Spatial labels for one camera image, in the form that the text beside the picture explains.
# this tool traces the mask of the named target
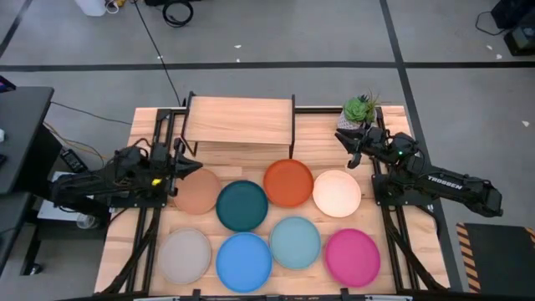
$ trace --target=desk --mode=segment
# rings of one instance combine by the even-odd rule
[[[32,194],[47,196],[47,176],[61,151],[43,126],[53,93],[52,88],[20,87],[0,94],[0,129],[6,132],[0,154],[7,157],[0,166],[0,232],[5,231],[0,234],[0,273],[33,204]]]
[[[139,138],[149,140],[152,138],[156,111],[157,108],[138,108],[136,110],[130,132],[129,145]],[[385,125],[391,132],[404,131],[405,133],[410,133],[409,123],[402,106],[385,106],[383,107],[383,113]],[[315,206],[312,198],[302,206],[293,209],[275,207],[270,204],[266,219],[254,232],[267,240],[275,223],[291,215],[304,216],[314,222],[320,231],[323,243],[340,228],[352,227],[362,230],[374,239],[380,250],[380,274],[371,285],[365,288],[351,288],[349,292],[394,293],[395,285],[392,277],[385,227],[381,210],[375,205],[371,184],[373,166],[371,161],[363,156],[359,167],[354,170],[345,169],[349,155],[334,137],[338,117],[339,113],[296,114],[293,158],[306,164],[311,169],[314,177],[331,169],[347,171],[359,182],[363,193],[359,209],[348,217],[335,218],[324,215]],[[178,136],[178,133],[181,132],[182,119],[182,115],[176,117],[173,131],[175,136]],[[287,157],[288,150],[283,145],[205,142],[199,144],[195,160],[202,162],[206,168],[215,172],[224,186],[232,181],[243,179],[262,185],[263,173],[267,167],[274,161]],[[449,286],[433,219],[415,207],[405,207],[404,211],[413,251],[439,283]],[[137,209],[129,209],[110,225],[95,285],[96,292],[101,291],[110,284],[130,256],[138,212]],[[157,253],[158,247],[166,239],[166,236],[181,227],[195,227],[208,237],[212,247],[212,261],[206,274],[198,281],[186,285],[175,285],[165,281],[156,264],[158,260]],[[191,216],[179,211],[170,199],[168,206],[161,212],[155,264],[150,282],[150,295],[191,295],[194,288],[199,288],[202,295],[235,295],[234,292],[229,291],[222,285],[217,278],[214,267],[217,250],[230,235],[232,235],[232,232],[219,222],[214,210],[204,215]],[[398,254],[404,283],[408,288],[409,280],[405,261],[401,260],[403,259],[401,253],[398,252]],[[138,264],[135,290],[141,289],[141,275],[144,267],[145,259],[142,257]],[[338,294],[340,288],[341,285],[327,274],[322,260],[318,260],[311,268],[303,271],[289,270],[281,267],[278,263],[274,263],[271,278],[254,294]]]

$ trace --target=wooden platform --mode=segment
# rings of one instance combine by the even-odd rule
[[[410,133],[405,111],[402,106],[383,107],[385,124],[392,133],[404,131]],[[141,137],[151,138],[155,125],[156,108],[137,109],[132,125],[129,144]],[[255,233],[268,239],[273,226],[286,216],[299,215],[314,222],[321,233],[322,241],[339,229],[351,227],[368,233],[380,250],[381,268],[378,278],[365,288],[351,288],[351,293],[394,293],[395,286],[386,244],[385,228],[380,208],[375,205],[370,177],[373,167],[370,160],[363,156],[361,165],[354,170],[346,170],[349,155],[334,137],[338,114],[302,114],[296,115],[296,143],[293,157],[306,164],[314,178],[324,171],[337,169],[347,171],[360,184],[363,199],[359,209],[349,217],[335,218],[324,215],[314,204],[312,197],[302,206],[287,209],[270,204],[265,221]],[[182,116],[177,117],[175,133],[181,132]],[[203,162],[206,168],[214,171],[222,180],[223,185],[248,179],[262,185],[262,177],[266,168],[276,160],[288,157],[288,148],[282,145],[244,145],[236,143],[199,144],[196,160]],[[138,217],[137,209],[129,209],[117,218],[110,226],[104,246],[95,291],[100,291],[110,284],[129,257],[134,240],[135,225]],[[405,208],[405,217],[410,234],[413,251],[424,266],[442,285],[449,286],[442,253],[436,236],[432,218],[415,207]],[[191,216],[179,211],[176,207],[166,207],[161,215],[158,231],[158,247],[166,236],[181,227],[195,227],[209,238],[212,248],[212,261],[207,273],[198,281],[187,285],[168,283],[158,268],[158,257],[150,286],[153,295],[191,295],[192,289],[201,289],[202,295],[233,295],[223,286],[216,275],[214,261],[217,250],[222,242],[232,235],[217,219],[215,210],[201,216]],[[406,275],[405,260],[401,252],[400,264],[404,275],[405,286],[409,287]],[[140,289],[145,266],[145,259],[140,260],[136,288]],[[254,294],[336,294],[340,284],[327,273],[323,260],[318,260],[311,268],[293,271],[274,263],[271,278]]]
[[[197,142],[290,145],[292,108],[291,99],[194,96],[184,136]]]

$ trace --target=magenta plate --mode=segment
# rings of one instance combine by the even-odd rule
[[[342,229],[325,246],[325,263],[331,276],[351,288],[370,284],[379,274],[379,249],[364,232]]]

